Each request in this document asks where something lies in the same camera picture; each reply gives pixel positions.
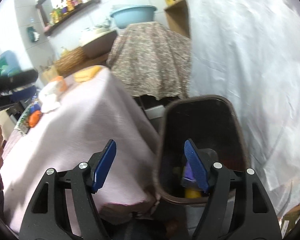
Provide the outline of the white tissue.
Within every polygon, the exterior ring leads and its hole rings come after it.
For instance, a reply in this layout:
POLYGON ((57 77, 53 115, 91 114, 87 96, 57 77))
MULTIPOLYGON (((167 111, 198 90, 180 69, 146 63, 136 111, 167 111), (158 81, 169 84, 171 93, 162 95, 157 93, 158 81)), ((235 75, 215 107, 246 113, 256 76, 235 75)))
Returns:
POLYGON ((60 98, 62 93, 57 90, 56 83, 48 83, 38 95, 41 102, 41 112, 49 113, 60 106, 60 98))

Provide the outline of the yellow foam fruit net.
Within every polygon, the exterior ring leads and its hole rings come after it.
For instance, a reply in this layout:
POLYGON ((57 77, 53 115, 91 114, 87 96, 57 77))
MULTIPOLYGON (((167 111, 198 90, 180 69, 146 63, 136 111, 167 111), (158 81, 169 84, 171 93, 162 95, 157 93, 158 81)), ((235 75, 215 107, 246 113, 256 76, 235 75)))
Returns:
POLYGON ((94 65, 91 67, 84 68, 80 71, 77 71, 73 74, 74 80, 77 83, 87 82, 92 80, 98 73, 103 69, 102 65, 94 65))

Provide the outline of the yellow cylindrical can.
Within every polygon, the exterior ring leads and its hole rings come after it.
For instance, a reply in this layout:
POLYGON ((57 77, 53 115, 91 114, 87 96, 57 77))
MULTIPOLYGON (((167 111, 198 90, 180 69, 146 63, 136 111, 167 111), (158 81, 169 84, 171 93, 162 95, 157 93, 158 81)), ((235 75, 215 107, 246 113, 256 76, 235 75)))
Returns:
POLYGON ((185 189, 185 198, 197 199, 197 198, 202 198, 203 196, 205 196, 205 193, 202 193, 202 191, 199 189, 193 189, 193 188, 185 189))

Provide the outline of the purple plastic bag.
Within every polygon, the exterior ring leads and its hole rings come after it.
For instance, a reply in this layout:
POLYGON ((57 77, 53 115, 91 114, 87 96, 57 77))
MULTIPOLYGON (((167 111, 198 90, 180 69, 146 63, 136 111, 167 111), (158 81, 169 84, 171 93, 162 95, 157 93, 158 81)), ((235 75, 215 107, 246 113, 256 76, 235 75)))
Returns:
POLYGON ((186 164, 184 166, 184 169, 183 169, 183 175, 182 175, 182 178, 181 178, 181 185, 184 188, 199 190, 197 181, 194 178, 192 169, 191 169, 188 162, 186 162, 186 164))

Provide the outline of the white plastic bottle orange label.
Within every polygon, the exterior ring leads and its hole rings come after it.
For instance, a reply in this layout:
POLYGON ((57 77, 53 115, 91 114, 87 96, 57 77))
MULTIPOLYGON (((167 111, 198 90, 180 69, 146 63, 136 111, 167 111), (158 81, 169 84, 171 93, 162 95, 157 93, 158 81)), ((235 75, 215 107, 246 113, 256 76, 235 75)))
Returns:
POLYGON ((54 77, 52 80, 50 80, 50 83, 53 83, 53 82, 56 83, 57 90, 61 93, 65 92, 68 89, 66 81, 65 81, 64 77, 62 77, 62 76, 54 77))

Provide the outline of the dark brown trash bin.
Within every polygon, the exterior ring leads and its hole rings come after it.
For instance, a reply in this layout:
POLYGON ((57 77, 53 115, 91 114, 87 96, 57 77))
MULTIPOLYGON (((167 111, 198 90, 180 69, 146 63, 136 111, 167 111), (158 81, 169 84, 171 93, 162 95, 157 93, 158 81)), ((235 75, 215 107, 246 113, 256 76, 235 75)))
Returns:
POLYGON ((192 139, 198 149, 210 148, 227 168, 244 171, 250 166, 243 129, 233 104, 218 95, 205 95, 169 103, 159 130, 154 186, 172 204, 204 206, 208 197, 185 198, 181 175, 186 163, 184 143, 192 139))

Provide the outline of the blue water jug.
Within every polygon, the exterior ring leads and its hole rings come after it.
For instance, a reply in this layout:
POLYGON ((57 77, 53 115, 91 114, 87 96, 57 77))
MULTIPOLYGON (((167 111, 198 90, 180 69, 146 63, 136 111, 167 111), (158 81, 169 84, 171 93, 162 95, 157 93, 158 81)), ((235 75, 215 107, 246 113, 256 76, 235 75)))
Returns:
POLYGON ((11 50, 7 50, 0 55, 0 77, 13 76, 21 72, 21 67, 17 56, 11 50))

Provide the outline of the beige chopstick holder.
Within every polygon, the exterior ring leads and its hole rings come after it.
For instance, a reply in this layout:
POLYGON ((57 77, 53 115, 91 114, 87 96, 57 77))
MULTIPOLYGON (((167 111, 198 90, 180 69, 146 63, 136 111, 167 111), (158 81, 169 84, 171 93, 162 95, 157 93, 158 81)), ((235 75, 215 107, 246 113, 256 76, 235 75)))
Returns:
POLYGON ((57 69, 54 65, 50 65, 46 67, 41 73, 40 73, 40 79, 43 82, 43 84, 49 83, 52 79, 57 77, 59 74, 57 72, 57 69))

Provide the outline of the green hanging packet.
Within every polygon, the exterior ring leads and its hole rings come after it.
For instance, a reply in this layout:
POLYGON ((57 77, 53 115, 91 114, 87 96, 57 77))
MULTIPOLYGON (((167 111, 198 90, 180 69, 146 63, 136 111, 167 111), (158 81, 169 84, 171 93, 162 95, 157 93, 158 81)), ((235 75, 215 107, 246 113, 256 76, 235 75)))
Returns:
POLYGON ((32 43, 39 41, 40 34, 38 33, 38 31, 36 31, 36 29, 33 26, 27 27, 26 31, 27 31, 29 40, 32 43))

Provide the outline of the woven basket sink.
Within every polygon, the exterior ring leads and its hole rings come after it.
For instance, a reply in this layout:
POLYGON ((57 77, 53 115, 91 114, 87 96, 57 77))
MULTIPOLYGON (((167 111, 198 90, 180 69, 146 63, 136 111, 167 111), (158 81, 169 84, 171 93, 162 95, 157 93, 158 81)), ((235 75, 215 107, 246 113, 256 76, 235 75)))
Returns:
POLYGON ((87 59, 82 47, 77 47, 72 51, 66 51, 60 59, 54 62, 59 75, 68 76, 69 73, 80 63, 87 59))

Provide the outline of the lilac tablecloth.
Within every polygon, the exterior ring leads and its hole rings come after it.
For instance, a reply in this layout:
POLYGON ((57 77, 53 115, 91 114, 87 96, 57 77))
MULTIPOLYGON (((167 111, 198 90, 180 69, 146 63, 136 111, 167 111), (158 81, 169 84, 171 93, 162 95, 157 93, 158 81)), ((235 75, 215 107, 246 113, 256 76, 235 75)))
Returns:
POLYGON ((135 100, 107 68, 66 92, 60 106, 4 150, 1 176, 7 225, 19 232, 29 201, 49 168, 66 171, 114 140, 117 152, 93 199, 113 224, 152 213, 158 202, 152 171, 159 135, 135 100))

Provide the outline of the brown white rice cooker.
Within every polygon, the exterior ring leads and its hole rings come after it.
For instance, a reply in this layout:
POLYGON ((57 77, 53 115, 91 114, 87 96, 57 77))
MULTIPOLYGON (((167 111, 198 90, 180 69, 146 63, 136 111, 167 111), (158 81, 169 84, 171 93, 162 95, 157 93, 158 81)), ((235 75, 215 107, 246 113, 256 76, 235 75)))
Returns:
POLYGON ((111 51, 117 31, 109 28, 87 28, 80 36, 80 46, 89 59, 95 59, 111 51))

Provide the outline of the wooden framed mirror shelf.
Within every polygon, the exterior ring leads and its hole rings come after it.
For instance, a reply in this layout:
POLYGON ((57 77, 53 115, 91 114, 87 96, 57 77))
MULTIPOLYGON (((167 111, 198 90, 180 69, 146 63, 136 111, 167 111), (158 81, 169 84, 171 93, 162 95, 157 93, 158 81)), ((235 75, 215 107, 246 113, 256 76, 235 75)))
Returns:
POLYGON ((70 18, 102 0, 38 0, 38 9, 43 20, 44 35, 49 37, 70 18))

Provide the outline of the light blue basin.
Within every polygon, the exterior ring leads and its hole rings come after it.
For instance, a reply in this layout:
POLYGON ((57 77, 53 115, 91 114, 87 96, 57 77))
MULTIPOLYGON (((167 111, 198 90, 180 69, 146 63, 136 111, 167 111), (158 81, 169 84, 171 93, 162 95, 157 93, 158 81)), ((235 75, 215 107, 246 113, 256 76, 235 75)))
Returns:
POLYGON ((134 5, 113 11, 110 17, 119 29, 125 29, 130 24, 153 22, 156 11, 152 5, 134 5))

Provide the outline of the floral cloth cover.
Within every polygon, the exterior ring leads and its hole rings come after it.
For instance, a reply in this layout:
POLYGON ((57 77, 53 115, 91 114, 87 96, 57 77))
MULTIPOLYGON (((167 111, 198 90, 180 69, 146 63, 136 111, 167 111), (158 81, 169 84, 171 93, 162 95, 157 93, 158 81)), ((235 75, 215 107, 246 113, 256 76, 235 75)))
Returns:
POLYGON ((158 22, 130 24, 114 41, 107 66, 131 96, 188 98, 191 40, 158 22))

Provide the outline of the white sheet cover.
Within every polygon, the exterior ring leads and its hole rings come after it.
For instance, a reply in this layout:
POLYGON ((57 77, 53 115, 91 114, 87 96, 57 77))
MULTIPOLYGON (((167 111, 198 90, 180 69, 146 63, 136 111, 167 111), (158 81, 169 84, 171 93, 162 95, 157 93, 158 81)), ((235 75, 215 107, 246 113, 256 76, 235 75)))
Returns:
POLYGON ((300 204, 300 1, 186 0, 190 96, 234 106, 279 217, 300 204))

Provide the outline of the wooden side shelf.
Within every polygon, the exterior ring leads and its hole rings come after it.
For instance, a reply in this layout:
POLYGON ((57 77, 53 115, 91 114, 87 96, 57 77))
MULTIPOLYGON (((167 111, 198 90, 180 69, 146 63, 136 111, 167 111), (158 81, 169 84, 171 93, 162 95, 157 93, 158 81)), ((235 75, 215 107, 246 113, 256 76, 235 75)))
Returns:
POLYGON ((178 0, 165 8, 168 26, 172 31, 190 38, 189 13, 186 0, 178 0))

